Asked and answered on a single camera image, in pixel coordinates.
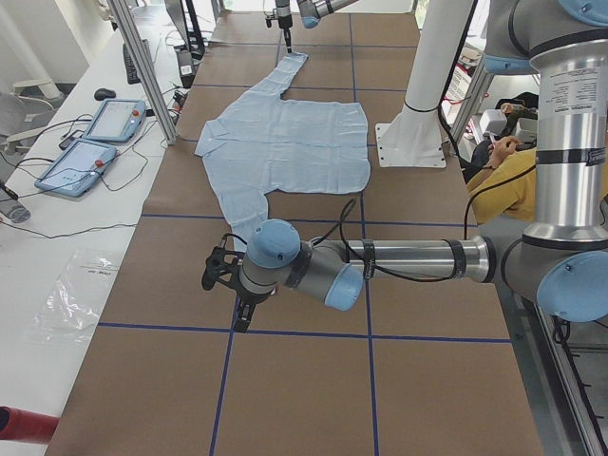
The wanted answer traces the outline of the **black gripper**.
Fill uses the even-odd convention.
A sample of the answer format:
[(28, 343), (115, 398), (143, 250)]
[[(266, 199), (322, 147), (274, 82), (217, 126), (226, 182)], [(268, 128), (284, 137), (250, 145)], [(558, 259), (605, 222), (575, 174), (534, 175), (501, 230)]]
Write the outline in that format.
[(291, 27), (293, 26), (292, 15), (285, 15), (278, 17), (278, 25), (284, 30), (284, 39), (287, 51), (292, 51), (292, 36)]
[(253, 314), (255, 313), (256, 306), (276, 292), (276, 285), (271, 286), (268, 290), (264, 290), (261, 293), (252, 292), (247, 290), (244, 286), (238, 285), (236, 288), (237, 293), (237, 310), (239, 314), (239, 330), (241, 332), (247, 332), (251, 324)]

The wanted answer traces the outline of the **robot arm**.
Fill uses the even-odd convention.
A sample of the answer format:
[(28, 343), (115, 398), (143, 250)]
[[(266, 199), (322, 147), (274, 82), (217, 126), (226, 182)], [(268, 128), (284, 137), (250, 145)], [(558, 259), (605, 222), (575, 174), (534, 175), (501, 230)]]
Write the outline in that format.
[(247, 331), (255, 307), (277, 285), (338, 310), (352, 307), (366, 279), (414, 282), (501, 275), (546, 313), (587, 322), (607, 313), (607, 232), (599, 202), (607, 175), (607, 5), (603, 1), (494, 1), (486, 66), (541, 77), (537, 145), (508, 156), (477, 183), (465, 212), (495, 216), (533, 203), (522, 237), (497, 253), (487, 237), (460, 240), (303, 241), (281, 219), (263, 222), (230, 283), (233, 324)]
[[(338, 10), (355, 3), (356, 0), (301, 0), (297, 1), (297, 7), (305, 29), (315, 28), (320, 20)], [(275, 0), (275, 7), (270, 14), (266, 15), (266, 25), (268, 28), (276, 21), (283, 33), (285, 46), (288, 53), (293, 52), (291, 28), (294, 25), (289, 0)]]

